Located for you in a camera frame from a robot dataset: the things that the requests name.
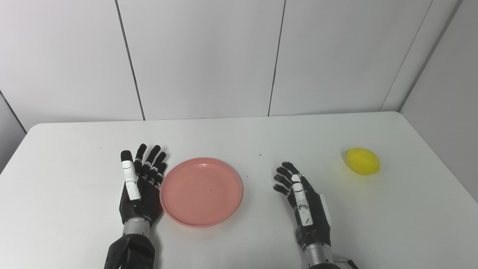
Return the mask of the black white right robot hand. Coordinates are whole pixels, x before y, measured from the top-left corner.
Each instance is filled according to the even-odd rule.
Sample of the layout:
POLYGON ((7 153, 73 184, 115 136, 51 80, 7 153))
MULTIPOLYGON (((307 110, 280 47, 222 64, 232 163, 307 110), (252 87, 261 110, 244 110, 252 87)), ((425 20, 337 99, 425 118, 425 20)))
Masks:
POLYGON ((294 216, 297 220, 295 236, 300 248, 305 250, 306 247, 311 244, 331 246, 330 224, 327 220, 320 195, 292 163, 288 161, 282 162, 281 166, 277 167, 276 172, 277 174, 274 176, 274 180, 276 180, 278 184, 275 184, 273 189, 283 194, 294 210, 294 216), (308 202, 312 217, 311 225, 303 225, 300 219, 297 201, 293 194, 294 183, 292 176, 294 175, 300 177, 301 184, 304 188, 305 198, 308 202))

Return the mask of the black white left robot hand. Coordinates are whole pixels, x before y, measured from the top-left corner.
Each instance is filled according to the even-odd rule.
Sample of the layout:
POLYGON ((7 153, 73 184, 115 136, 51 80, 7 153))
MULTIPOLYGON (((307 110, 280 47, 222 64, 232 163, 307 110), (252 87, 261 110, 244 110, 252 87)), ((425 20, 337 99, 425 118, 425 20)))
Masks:
POLYGON ((133 200, 129 197, 127 187, 123 186, 122 196, 119 203, 119 212, 123 224, 131 218, 141 217, 152 226, 162 213, 160 202, 160 189, 164 180, 164 172, 167 168, 165 163, 166 153, 160 145, 154 145, 146 159, 147 145, 142 143, 133 157, 129 150, 121 152, 122 161, 130 161, 133 175, 137 179, 137 187, 140 199, 133 200))

